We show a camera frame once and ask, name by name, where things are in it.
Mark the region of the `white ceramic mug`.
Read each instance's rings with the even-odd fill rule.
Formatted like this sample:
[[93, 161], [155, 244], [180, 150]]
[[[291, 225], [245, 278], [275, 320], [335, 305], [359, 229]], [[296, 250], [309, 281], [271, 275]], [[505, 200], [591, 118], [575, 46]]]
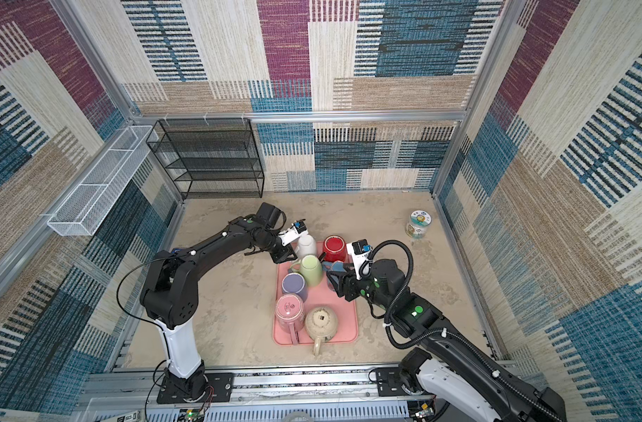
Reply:
[[298, 258], [317, 256], [317, 241], [309, 234], [302, 235], [297, 240], [296, 255]]

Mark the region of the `light green ceramic mug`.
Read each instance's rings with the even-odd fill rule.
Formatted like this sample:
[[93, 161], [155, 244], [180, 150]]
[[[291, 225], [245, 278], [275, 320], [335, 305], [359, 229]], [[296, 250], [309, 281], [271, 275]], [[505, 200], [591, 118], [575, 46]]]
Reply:
[[318, 286], [324, 277], [321, 261], [315, 255], [299, 258], [291, 264], [288, 271], [303, 276], [309, 288]]

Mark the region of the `red ceramic mug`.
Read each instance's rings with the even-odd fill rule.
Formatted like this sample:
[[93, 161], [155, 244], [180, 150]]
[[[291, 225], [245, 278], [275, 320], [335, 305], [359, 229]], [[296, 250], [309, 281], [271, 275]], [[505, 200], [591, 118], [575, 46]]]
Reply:
[[326, 262], [345, 262], [347, 249], [343, 237], [336, 235], [326, 237], [323, 243], [323, 255]]

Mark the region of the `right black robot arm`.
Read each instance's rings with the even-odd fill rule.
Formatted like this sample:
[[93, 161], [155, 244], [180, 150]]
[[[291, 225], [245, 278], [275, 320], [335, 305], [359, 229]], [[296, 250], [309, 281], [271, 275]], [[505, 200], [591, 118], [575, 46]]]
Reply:
[[333, 265], [326, 275], [347, 302], [363, 298], [393, 309], [383, 321], [406, 339], [394, 346], [408, 352], [399, 364], [407, 393], [435, 395], [475, 421], [566, 420], [554, 390], [522, 381], [467, 340], [439, 309], [410, 292], [394, 260], [375, 261], [363, 276], [351, 264]]

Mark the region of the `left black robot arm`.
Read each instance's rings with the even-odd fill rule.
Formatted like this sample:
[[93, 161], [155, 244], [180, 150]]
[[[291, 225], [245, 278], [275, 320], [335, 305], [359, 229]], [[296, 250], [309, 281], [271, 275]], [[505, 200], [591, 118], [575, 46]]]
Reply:
[[199, 306], [199, 281], [227, 258], [267, 252], [273, 263], [297, 259], [292, 244], [309, 232], [303, 220], [285, 229], [285, 213], [262, 203], [257, 213], [238, 216], [208, 239], [175, 252], [160, 251], [152, 262], [140, 295], [140, 304], [157, 327], [166, 354], [164, 379], [180, 400], [196, 402], [208, 394], [205, 365], [196, 347], [193, 317]]

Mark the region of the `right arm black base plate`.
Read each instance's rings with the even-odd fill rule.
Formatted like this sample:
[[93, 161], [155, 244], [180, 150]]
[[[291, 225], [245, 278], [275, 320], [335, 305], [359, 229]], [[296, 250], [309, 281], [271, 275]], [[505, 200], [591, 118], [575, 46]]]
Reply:
[[368, 373], [380, 397], [416, 396], [422, 393], [413, 374], [399, 367], [377, 367]]

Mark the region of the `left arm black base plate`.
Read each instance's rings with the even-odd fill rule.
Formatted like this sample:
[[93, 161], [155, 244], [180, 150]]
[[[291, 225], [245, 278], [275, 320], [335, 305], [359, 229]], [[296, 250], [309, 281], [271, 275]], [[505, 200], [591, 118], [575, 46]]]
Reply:
[[157, 404], [227, 403], [231, 400], [234, 373], [204, 373], [189, 379], [167, 372], [157, 394]]

